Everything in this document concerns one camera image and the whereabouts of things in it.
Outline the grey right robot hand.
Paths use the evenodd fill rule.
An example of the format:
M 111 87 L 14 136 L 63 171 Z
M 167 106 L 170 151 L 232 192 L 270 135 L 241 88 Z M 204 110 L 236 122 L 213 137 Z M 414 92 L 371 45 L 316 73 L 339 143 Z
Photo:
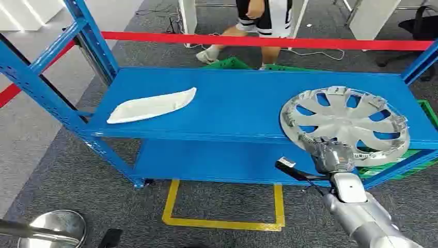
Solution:
M 352 172 L 354 170 L 354 154 L 351 146 L 326 136 L 310 137 L 299 135 L 304 150 L 310 153 L 316 171 L 320 174 Z

